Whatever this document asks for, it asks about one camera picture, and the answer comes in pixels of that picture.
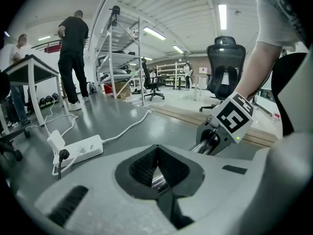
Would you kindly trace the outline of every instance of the black chair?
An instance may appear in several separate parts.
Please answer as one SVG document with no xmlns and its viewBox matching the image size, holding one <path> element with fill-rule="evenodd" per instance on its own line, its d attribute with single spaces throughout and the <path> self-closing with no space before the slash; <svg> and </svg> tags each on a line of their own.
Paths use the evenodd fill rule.
<svg viewBox="0 0 313 235">
<path fill-rule="evenodd" d="M 164 95 L 162 93 L 157 93 L 156 92 L 156 89 L 159 86 L 159 82 L 160 82 L 160 79 L 162 78 L 162 76 L 154 77 L 153 78 L 154 80 L 153 80 L 153 83 L 152 83 L 151 82 L 151 78 L 150 78 L 150 74 L 149 74 L 149 71 L 148 71 L 148 68 L 147 68 L 147 65 L 146 65 L 146 60 L 144 58 L 142 59 L 142 69 L 143 69 L 143 72 L 145 73 L 145 77 L 146 77 L 146 79 L 145 79 L 145 88 L 146 89 L 150 89 L 150 90 L 153 91 L 150 94 L 144 95 L 144 98 L 146 98 L 147 96 L 151 96 L 150 101 L 152 101 L 152 98 L 154 96 L 161 96 L 162 99 L 164 100 L 165 99 Z"/>
<path fill-rule="evenodd" d="M 225 100 L 235 90 L 242 74 L 246 57 L 246 49 L 236 44 L 233 37 L 221 36 L 215 39 L 215 44 L 206 49 L 211 65 L 211 77 L 207 89 L 215 97 Z M 224 73 L 228 74 L 228 84 L 222 84 Z M 213 109 L 216 105 L 203 106 L 199 109 Z"/>
<path fill-rule="evenodd" d="M 9 76 L 6 73 L 0 72 L 0 84 L 3 88 L 0 91 L 0 102 L 2 102 L 10 92 L 10 82 Z M 24 132 L 25 137 L 30 137 L 30 132 L 26 131 L 25 128 L 21 128 L 18 131 L 12 132 L 9 135 L 0 138 L 0 154 L 3 155 L 4 152 L 10 152 L 13 154 L 16 161 L 22 160 L 22 154 L 19 150 L 15 150 L 12 146 L 12 139 Z"/>
</svg>

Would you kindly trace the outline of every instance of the fluorescent light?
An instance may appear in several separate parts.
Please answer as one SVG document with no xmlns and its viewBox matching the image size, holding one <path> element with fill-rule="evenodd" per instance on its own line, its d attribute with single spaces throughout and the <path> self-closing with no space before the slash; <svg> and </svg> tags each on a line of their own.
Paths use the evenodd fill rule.
<svg viewBox="0 0 313 235">
<path fill-rule="evenodd" d="M 48 38 L 50 38 L 50 36 L 42 37 L 42 38 L 38 39 L 38 41 L 42 41 L 42 40 L 45 40 L 45 39 L 48 39 Z"/>
<path fill-rule="evenodd" d="M 180 54 L 184 53 L 180 48 L 178 48 L 178 46 L 173 46 L 173 48 L 177 50 Z"/>
<path fill-rule="evenodd" d="M 154 35 L 154 36 L 157 37 L 157 38 L 160 38 L 161 40 L 165 40 L 165 39 L 166 39 L 166 38 L 163 37 L 161 34 L 157 33 L 156 31 L 154 31 L 154 30 L 152 30 L 152 29 L 150 29 L 150 28 L 148 28 L 148 27 L 145 27 L 143 30 L 144 30 L 145 32 L 150 33 L 151 35 Z"/>
<path fill-rule="evenodd" d="M 226 29 L 227 26 L 227 9 L 226 4 L 219 4 L 221 29 Z"/>
<path fill-rule="evenodd" d="M 151 61 L 151 60 L 152 60 L 152 58 L 149 58 L 149 57 L 141 57 L 141 58 L 144 58 L 144 59 L 146 59 L 147 61 Z"/>
</svg>

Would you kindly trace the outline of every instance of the table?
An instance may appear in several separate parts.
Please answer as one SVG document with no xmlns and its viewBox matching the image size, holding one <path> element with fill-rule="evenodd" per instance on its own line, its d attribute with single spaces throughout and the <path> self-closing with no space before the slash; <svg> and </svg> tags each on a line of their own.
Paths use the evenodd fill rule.
<svg viewBox="0 0 313 235">
<path fill-rule="evenodd" d="M 59 94 L 59 100 L 61 105 L 62 106 L 64 105 L 60 89 L 59 72 L 51 68 L 49 65 L 44 63 L 35 55 L 32 54 L 22 58 L 21 60 L 10 65 L 3 72 L 9 75 L 11 85 L 29 85 L 31 101 L 33 103 L 36 118 L 40 126 L 44 125 L 44 118 L 39 108 L 35 84 L 55 77 L 57 83 L 57 90 Z M 6 126 L 2 110 L 0 110 L 0 120 L 5 133 L 9 134 L 10 132 Z"/>
<path fill-rule="evenodd" d="M 201 73 L 198 73 L 198 74 L 193 74 L 193 77 L 194 77 L 194 80 L 195 80 L 195 98 L 194 100 L 197 101 L 197 88 L 198 88 L 198 84 L 200 83 L 200 78 L 207 78 L 207 74 L 201 74 Z"/>
</svg>

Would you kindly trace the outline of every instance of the gray floor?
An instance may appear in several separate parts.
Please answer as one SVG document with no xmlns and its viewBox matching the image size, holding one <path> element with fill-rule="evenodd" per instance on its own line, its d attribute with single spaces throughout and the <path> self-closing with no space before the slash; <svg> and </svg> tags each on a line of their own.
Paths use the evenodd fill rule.
<svg viewBox="0 0 313 235">
<path fill-rule="evenodd" d="M 91 95 L 90 102 L 82 103 L 82 107 L 82 110 L 74 112 L 79 116 L 76 125 L 63 136 L 66 144 L 97 134 L 103 140 L 114 137 L 129 125 L 142 119 L 147 112 L 145 108 L 113 100 L 102 94 Z M 60 104 L 56 104 L 52 111 L 53 116 L 49 119 L 69 114 L 67 108 L 62 108 Z M 42 114 L 44 117 L 49 115 L 49 108 L 42 110 Z M 47 124 L 50 132 L 57 129 L 60 133 L 70 126 L 70 117 L 62 117 Z M 159 113 L 151 113 L 142 123 L 130 129 L 119 139 L 105 144 L 104 152 L 100 156 L 149 144 L 169 144 L 188 150 L 195 145 L 196 129 L 196 125 Z M 48 135 L 45 128 L 32 128 L 30 132 L 32 136 L 28 140 L 24 135 L 14 139 L 14 146 L 23 153 L 23 160 L 16 163 L 12 161 L 10 154 L 6 155 L 5 170 L 9 174 L 11 189 L 30 202 L 34 202 L 46 188 L 57 181 L 57 176 L 51 175 L 53 152 L 46 141 Z M 219 156 L 252 160 L 255 151 L 259 148 L 241 142 L 239 145 L 232 145 L 225 149 Z M 66 176 L 84 163 L 87 161 L 74 164 L 62 176 Z"/>
</svg>

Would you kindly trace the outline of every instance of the white sneaker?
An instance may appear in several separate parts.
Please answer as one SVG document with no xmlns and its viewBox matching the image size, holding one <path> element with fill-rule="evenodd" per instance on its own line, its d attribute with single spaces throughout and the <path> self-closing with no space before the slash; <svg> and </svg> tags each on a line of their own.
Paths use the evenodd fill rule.
<svg viewBox="0 0 313 235">
<path fill-rule="evenodd" d="M 74 103 L 74 104 L 69 104 L 69 106 L 68 106 L 68 110 L 70 111 L 70 112 L 74 112 L 74 111 L 78 111 L 78 110 L 80 110 L 82 107 L 80 106 L 80 103 L 79 103 L 79 101 L 77 101 L 76 103 Z"/>
</svg>

